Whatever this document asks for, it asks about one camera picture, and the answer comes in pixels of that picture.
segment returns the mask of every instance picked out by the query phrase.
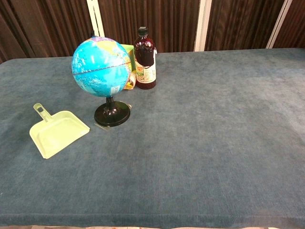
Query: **dustpan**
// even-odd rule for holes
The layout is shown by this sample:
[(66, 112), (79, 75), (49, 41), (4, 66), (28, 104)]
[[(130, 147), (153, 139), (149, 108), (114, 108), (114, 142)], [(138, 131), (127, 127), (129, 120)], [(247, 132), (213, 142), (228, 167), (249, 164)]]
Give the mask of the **dustpan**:
[(43, 120), (31, 127), (30, 136), (45, 159), (55, 155), (90, 130), (70, 111), (50, 115), (41, 104), (35, 104), (34, 109)]

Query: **dark glass bottle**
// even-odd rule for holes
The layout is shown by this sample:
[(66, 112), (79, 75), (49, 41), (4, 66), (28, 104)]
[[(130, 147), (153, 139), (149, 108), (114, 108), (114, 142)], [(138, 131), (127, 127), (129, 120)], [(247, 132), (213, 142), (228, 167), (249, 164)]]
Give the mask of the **dark glass bottle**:
[(148, 28), (138, 28), (138, 38), (134, 41), (137, 87), (151, 89), (156, 86), (156, 48), (148, 36)]

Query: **black globe base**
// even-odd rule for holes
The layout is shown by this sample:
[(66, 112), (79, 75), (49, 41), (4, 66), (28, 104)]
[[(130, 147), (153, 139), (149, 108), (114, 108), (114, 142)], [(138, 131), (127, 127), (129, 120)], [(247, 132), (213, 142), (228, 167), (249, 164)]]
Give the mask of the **black globe base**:
[(99, 106), (95, 113), (95, 121), (102, 126), (117, 126), (129, 118), (130, 108), (126, 103), (113, 101), (113, 97), (106, 98), (106, 103)]

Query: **globe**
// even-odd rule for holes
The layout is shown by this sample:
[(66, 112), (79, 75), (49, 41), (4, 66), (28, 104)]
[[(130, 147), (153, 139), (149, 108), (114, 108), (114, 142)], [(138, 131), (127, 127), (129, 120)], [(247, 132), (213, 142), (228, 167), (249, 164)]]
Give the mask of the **globe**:
[(126, 50), (106, 37), (91, 37), (81, 43), (72, 57), (72, 74), (81, 89), (92, 95), (111, 97), (130, 77), (131, 61)]
[(102, 126), (116, 126), (130, 116), (130, 108), (113, 95), (123, 90), (129, 80), (132, 65), (126, 50), (106, 37), (91, 37), (81, 43), (72, 57), (72, 74), (76, 83), (92, 95), (106, 97), (99, 106), (95, 121)]

